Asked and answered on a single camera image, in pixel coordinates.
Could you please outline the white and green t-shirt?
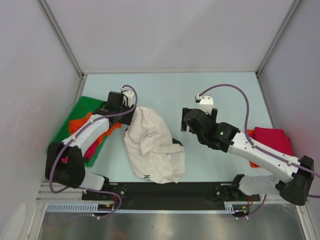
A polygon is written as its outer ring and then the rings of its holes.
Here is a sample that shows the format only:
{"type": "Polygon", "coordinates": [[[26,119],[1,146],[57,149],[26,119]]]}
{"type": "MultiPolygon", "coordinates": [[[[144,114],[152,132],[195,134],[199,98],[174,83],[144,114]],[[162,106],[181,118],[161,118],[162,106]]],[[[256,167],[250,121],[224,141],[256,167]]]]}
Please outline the white and green t-shirt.
{"type": "Polygon", "coordinates": [[[178,183],[185,173],[185,149],[174,143],[164,120],[151,108],[137,107],[124,134],[133,173],[157,184],[178,183]]]}

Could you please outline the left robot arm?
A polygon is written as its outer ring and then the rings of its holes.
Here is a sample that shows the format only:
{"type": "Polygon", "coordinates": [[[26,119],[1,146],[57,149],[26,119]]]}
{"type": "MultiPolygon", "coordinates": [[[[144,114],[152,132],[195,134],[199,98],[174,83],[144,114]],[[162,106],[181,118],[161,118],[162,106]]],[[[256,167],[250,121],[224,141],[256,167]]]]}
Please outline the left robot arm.
{"type": "Polygon", "coordinates": [[[86,170],[86,154],[97,140],[122,125],[131,124],[138,103],[136,91],[129,85],[121,87],[119,92],[111,91],[103,101],[74,133],[62,141],[51,142],[47,149],[45,178],[50,190],[57,194],[54,183],[66,189],[83,189],[93,191],[100,200],[110,196],[111,188],[105,176],[86,170]]]}

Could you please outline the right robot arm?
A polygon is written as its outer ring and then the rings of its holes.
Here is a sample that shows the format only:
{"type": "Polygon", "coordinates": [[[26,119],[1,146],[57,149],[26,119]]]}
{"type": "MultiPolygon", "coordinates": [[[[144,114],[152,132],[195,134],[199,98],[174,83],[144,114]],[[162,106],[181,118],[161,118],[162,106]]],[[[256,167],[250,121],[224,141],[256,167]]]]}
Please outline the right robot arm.
{"type": "Polygon", "coordinates": [[[251,195],[280,195],[287,202],[304,206],[314,180],[314,160],[283,154],[256,140],[237,127],[216,121],[217,109],[206,113],[197,108],[182,109],[181,131],[195,134],[200,144],[212,150],[242,157],[269,171],[270,175],[238,174],[231,196],[242,201],[251,195]]]}

